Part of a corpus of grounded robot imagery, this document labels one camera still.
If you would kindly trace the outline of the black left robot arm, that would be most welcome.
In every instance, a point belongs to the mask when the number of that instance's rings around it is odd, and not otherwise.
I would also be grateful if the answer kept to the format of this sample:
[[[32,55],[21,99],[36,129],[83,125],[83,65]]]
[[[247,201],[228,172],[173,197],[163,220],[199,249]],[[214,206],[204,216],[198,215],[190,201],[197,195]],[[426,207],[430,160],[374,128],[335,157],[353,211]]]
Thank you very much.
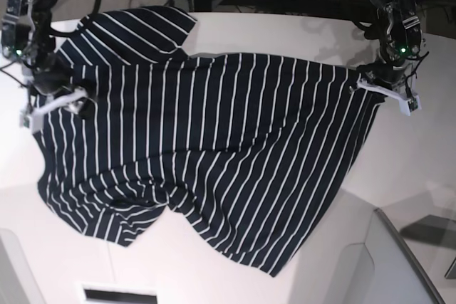
[[[373,24],[365,27],[379,42],[376,60],[360,65],[357,87],[397,100],[400,111],[411,115],[422,108],[414,90],[422,54],[423,33],[415,0],[369,0],[376,10]]]

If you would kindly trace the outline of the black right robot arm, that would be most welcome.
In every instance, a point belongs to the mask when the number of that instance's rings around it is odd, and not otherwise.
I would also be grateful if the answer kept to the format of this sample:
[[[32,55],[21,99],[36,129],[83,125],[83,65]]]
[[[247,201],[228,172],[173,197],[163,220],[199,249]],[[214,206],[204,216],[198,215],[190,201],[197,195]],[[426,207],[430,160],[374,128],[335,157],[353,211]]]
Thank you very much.
[[[85,23],[71,32],[51,26],[52,9],[58,0],[7,0],[1,20],[1,54],[10,63],[21,66],[26,104],[20,112],[20,125],[35,134],[43,129],[44,118],[63,108],[84,116],[96,101],[90,81],[74,83],[74,70],[57,56],[56,39],[81,35],[99,12],[101,0],[95,0]]]

